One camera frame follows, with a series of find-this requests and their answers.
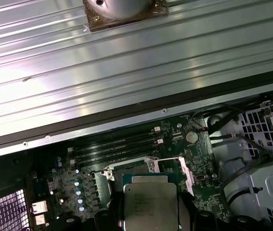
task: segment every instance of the cable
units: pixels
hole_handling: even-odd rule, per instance
[[[268,158],[267,158],[267,152],[266,153],[260,153],[259,158],[251,160],[249,162],[248,165],[243,166],[242,168],[240,168],[238,171],[232,173],[220,186],[220,195],[221,195],[221,200],[222,200],[222,204],[224,206],[225,209],[227,209],[229,211],[229,213],[231,214],[231,216],[233,215],[233,212],[229,206],[229,204],[227,203],[227,199],[225,196],[225,192],[224,192],[224,188],[233,180],[235,180],[237,177],[241,176],[242,174],[246,173],[247,171],[250,171],[251,169],[265,163],[268,162]]]
[[[264,147],[261,147],[260,145],[256,144],[254,141],[252,141],[252,140],[248,139],[247,137],[242,136],[240,134],[228,134],[228,135],[223,135],[223,136],[213,136],[213,137],[210,137],[210,140],[221,140],[221,139],[232,139],[232,138],[243,139],[249,145],[256,148],[259,151],[259,153],[266,152],[266,149]]]
[[[228,205],[230,206],[232,204],[232,202],[237,199],[238,197],[240,197],[241,195],[244,195],[244,194],[251,194],[251,191],[250,189],[245,189],[245,190],[241,190],[239,192],[236,192],[232,197],[231,199],[229,199],[229,201],[227,202]]]
[[[233,136],[232,135],[223,135],[223,136],[212,136],[209,138],[210,138],[210,140],[215,141],[215,140],[230,139],[230,138],[233,138]]]
[[[30,230],[35,231],[35,229],[33,227],[31,227],[31,226],[24,227],[24,228],[21,229],[21,231],[30,231]]]
[[[228,163],[230,163],[230,162],[234,162],[234,161],[236,161],[236,160],[241,160],[242,161],[242,163],[244,164],[244,161],[243,161],[243,158],[242,157],[235,157],[235,158],[232,158],[232,159],[228,159],[228,160],[225,160],[222,164],[221,164],[221,166],[220,166],[220,168],[219,168],[219,173],[218,173],[218,180],[219,180],[219,182],[222,182],[222,169],[228,164]]]

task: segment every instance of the corrugated metal panel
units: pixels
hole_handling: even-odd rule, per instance
[[[91,34],[81,0],[0,1],[0,136],[273,70],[273,0],[185,2]]]

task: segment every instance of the green circuit board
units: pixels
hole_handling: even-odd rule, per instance
[[[158,159],[181,156],[195,181],[193,193],[196,207],[212,211],[217,217],[227,220],[229,213],[221,202],[211,143],[208,133],[201,131],[200,125],[205,126],[202,117],[191,119],[189,115],[180,115],[33,150],[36,152],[38,175],[44,178],[49,192],[57,191],[45,195],[53,208],[49,218],[72,212],[86,219],[92,211],[106,207],[110,189],[122,188],[123,174],[149,172],[144,161],[119,165],[114,168],[115,181],[110,182],[101,174],[110,164],[143,156]],[[186,137],[189,132],[197,134],[192,142]],[[41,162],[45,165],[38,168]],[[159,161],[159,169],[160,172],[177,174],[178,190],[187,191],[186,175],[178,159]],[[81,194],[76,195],[76,190],[80,190]],[[77,202],[79,198],[83,199],[82,204]]]

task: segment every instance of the mounting hole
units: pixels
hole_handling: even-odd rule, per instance
[[[66,220],[66,222],[67,222],[67,223],[74,222],[74,219],[73,219],[73,218],[68,218],[68,219]]]
[[[97,4],[98,6],[101,6],[101,5],[103,4],[103,0],[97,0],[97,1],[96,1],[96,4]]]

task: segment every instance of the motherboard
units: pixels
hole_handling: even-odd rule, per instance
[[[73,213],[82,220],[123,190],[125,174],[172,173],[199,210],[227,220],[202,117],[179,115],[33,149],[34,201],[46,200],[45,222]]]

